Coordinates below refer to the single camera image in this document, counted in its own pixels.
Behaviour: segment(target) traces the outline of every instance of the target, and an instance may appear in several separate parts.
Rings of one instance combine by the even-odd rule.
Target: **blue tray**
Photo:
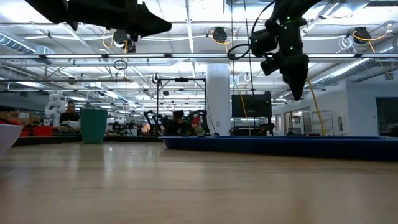
[[[398,138],[215,136],[160,137],[169,149],[398,161]]]

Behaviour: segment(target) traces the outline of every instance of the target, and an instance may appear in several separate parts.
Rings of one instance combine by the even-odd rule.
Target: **ceiling duct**
[[[398,53],[398,36],[395,36],[375,47],[377,53]],[[333,68],[322,72],[317,75],[313,83],[327,85],[336,83],[344,78],[356,75],[359,72],[364,71],[366,68],[370,69],[378,65],[378,61],[375,58],[363,58],[355,60],[351,63],[342,63]]]
[[[6,32],[4,29],[0,29],[0,44],[22,54],[54,54],[52,49],[43,45],[28,43],[14,34]],[[37,59],[35,61],[46,63],[47,65],[53,63],[53,60],[49,59]]]

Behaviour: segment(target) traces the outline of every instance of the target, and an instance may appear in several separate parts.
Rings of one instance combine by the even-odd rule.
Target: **black monitor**
[[[266,92],[261,95],[232,95],[232,117],[245,118],[244,109],[248,118],[260,118],[272,116],[271,93]]]

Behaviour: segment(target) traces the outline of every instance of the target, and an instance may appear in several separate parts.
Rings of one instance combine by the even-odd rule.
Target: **white robot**
[[[49,103],[45,107],[44,126],[59,126],[60,115],[65,112],[65,102],[61,100],[62,90],[55,90],[49,95]]]

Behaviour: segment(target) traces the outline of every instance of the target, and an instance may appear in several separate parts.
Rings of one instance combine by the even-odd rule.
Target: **yellow cable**
[[[374,50],[373,44],[372,44],[370,41],[369,41],[369,45],[371,46],[371,49],[372,49],[373,53],[376,53],[376,51]],[[387,69],[385,68],[385,66],[383,65],[383,63],[381,63],[380,60],[377,60],[377,61],[380,63],[381,67],[383,68],[384,73],[390,78],[390,80],[392,80],[392,77],[391,77],[390,74],[387,72]]]
[[[226,51],[226,53],[228,54],[228,46],[226,45],[226,44],[224,44],[225,45],[225,51]],[[239,88],[238,88],[238,85],[236,84],[236,82],[234,82],[234,85],[236,86],[236,88],[238,89],[238,91],[239,91]],[[248,114],[246,113],[246,108],[244,107],[244,101],[243,101],[243,96],[242,96],[242,93],[239,91],[239,95],[241,96],[241,101],[242,101],[242,107],[243,107],[243,112],[244,112],[244,117],[246,118],[246,121],[249,123],[249,118],[248,118]],[[250,124],[249,124],[249,136],[251,136],[251,130],[250,130]]]
[[[381,38],[384,38],[387,34],[388,34],[388,30],[390,29],[390,26],[387,26],[387,30],[386,30],[386,33],[384,34],[384,35],[382,35],[381,37],[377,37],[377,38],[375,38],[375,39],[364,39],[364,38],[360,38],[360,37],[357,37],[355,34],[357,33],[356,31],[353,33],[353,36],[355,37],[355,38],[357,38],[358,40],[364,40],[364,41],[375,41],[375,40],[380,40]]]
[[[221,45],[225,45],[225,46],[227,46],[229,43],[231,43],[232,42],[232,40],[231,41],[229,41],[228,43],[221,43],[221,42],[217,42],[215,39],[214,39],[214,37],[213,37],[213,33],[214,33],[214,31],[212,30],[211,32],[210,32],[210,36],[211,36],[211,39],[216,43],[216,44],[221,44]]]
[[[106,33],[106,29],[105,29],[105,31],[104,31],[104,35],[103,35],[103,38],[102,38],[102,44],[103,44],[104,47],[106,47],[107,49],[111,49],[112,46],[113,46],[113,35],[114,35],[114,33],[112,33],[111,46],[107,46],[107,45],[105,44],[105,33]]]
[[[321,122],[322,135],[326,135],[325,127],[324,127],[323,121],[322,121],[321,112],[319,111],[319,108],[318,108],[317,98],[315,97],[315,92],[313,91],[313,88],[312,88],[311,79],[310,79],[310,77],[307,77],[307,79],[308,79],[308,84],[310,85],[310,88],[311,88],[313,102],[315,103],[315,109],[317,109],[318,118],[319,118],[319,121]]]

